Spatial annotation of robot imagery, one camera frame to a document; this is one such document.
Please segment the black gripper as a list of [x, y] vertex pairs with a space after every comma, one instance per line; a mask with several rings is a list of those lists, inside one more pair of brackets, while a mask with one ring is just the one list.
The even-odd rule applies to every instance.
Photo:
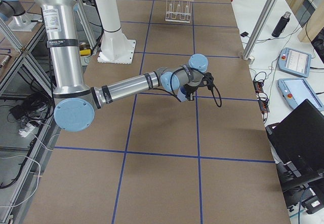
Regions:
[[188, 101], [194, 101], [194, 92], [197, 91], [198, 86], [191, 86], [188, 84], [185, 84], [183, 86], [185, 94], [186, 94], [186, 99]]

